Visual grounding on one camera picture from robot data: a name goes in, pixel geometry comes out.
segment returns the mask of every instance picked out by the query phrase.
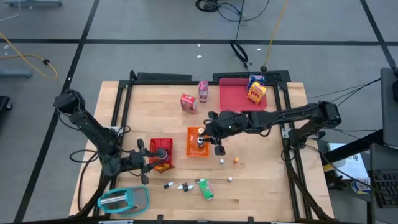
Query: wooden table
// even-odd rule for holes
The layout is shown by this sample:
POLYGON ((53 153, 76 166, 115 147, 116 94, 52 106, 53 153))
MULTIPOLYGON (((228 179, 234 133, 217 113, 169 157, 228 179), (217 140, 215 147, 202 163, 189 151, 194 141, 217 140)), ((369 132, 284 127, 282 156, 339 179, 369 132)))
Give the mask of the wooden table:
MULTIPOLYGON (((95 118, 103 126, 109 126, 116 99, 118 82, 103 82, 96 105, 95 118)), ((288 83, 291 106, 307 104, 303 83, 288 83)), ((210 86, 207 103, 199 103, 195 115, 181 110, 182 93, 197 96, 195 85, 134 85, 127 125, 131 132, 124 137, 123 148, 137 149, 136 141, 142 138, 149 147, 151 138, 173 139, 173 164, 176 168, 163 174, 153 170, 149 175, 150 209, 133 219, 155 220, 158 214, 164 220, 229 220, 245 221, 253 216, 255 221, 294 221, 292 202, 287 182, 285 164, 280 158, 282 141, 279 126, 274 126, 267 138, 257 134, 242 133, 223 139, 226 155, 214 155, 211 146, 209 157, 187 157, 185 139, 189 126, 201 126, 207 119, 208 111, 220 112, 219 86, 210 86), (239 163, 233 158, 238 156, 239 163), (208 179, 213 187, 214 199, 204 200, 195 179, 208 179), (174 186, 164 189, 167 182, 174 186), (194 185, 189 192, 177 190, 182 183, 194 185)), ((266 111, 275 111, 274 92, 266 93, 266 111)), ((283 93, 280 91, 281 103, 284 106, 283 93)), ((123 104, 119 110, 121 120, 123 104)), ((297 122, 299 128, 305 121, 297 122)), ((317 146, 313 140, 307 144, 317 146)), ((88 141, 87 149, 94 149, 88 141)), ((87 152, 84 160, 91 157, 87 152)), ((302 149, 302 164, 307 181, 307 189, 319 206, 331 217, 333 211, 323 175, 320 156, 310 149, 302 149)), ((86 170, 82 187, 82 205, 88 201, 98 186, 101 165, 98 161, 90 164, 86 170)), ((116 187, 141 185, 141 179, 131 174, 118 176, 116 187)), ((77 189, 73 198, 70 214, 77 213, 77 189)), ((297 190, 300 214, 305 217, 302 197, 297 190)))

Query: computer monitor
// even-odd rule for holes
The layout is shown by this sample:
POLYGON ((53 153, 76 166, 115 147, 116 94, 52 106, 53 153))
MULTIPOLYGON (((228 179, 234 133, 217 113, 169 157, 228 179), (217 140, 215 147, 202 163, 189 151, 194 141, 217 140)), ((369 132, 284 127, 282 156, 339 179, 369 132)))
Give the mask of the computer monitor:
POLYGON ((389 146, 398 148, 398 102, 394 101, 392 84, 397 81, 394 70, 382 68, 381 76, 381 102, 383 115, 383 140, 389 146))

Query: juice box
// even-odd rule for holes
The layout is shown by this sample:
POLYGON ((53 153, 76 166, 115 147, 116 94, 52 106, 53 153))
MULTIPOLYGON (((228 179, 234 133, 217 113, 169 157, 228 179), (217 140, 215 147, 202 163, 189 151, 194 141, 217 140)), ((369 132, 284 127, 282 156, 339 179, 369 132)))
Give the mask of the juice box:
POLYGON ((264 86, 266 84, 266 78, 264 75, 250 75, 248 85, 246 86, 246 90, 249 91, 251 85, 253 85, 254 82, 260 83, 260 85, 264 86))
POLYGON ((182 111, 194 114, 197 110, 197 99, 193 96, 182 94, 181 109, 182 111))
POLYGON ((251 85, 249 93, 248 93, 248 99, 253 101, 255 104, 260 103, 262 97, 266 94, 266 88, 260 83, 255 82, 253 85, 251 85))
POLYGON ((207 101, 208 89, 209 89, 209 81, 203 80, 199 82, 198 84, 199 102, 207 101))

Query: orange box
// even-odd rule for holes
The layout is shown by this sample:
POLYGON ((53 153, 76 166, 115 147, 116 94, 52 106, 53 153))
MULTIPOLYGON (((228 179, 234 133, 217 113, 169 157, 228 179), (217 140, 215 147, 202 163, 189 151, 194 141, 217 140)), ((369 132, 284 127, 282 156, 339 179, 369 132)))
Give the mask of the orange box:
POLYGON ((248 93, 248 99, 253 101, 255 104, 260 103, 262 97, 266 94, 267 88, 255 82, 251 85, 248 93))
POLYGON ((187 130, 187 156, 192 157, 208 157, 209 156, 209 142, 205 145, 198 147, 198 129, 200 127, 188 127, 187 130))

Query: keyboard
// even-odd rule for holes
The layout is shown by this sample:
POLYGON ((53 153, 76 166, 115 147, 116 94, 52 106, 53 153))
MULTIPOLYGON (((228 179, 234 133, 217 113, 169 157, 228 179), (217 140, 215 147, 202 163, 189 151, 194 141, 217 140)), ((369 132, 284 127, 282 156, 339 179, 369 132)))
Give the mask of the keyboard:
POLYGON ((398 170, 374 170, 371 176, 374 186, 381 191, 375 192, 379 208, 398 208, 398 170))

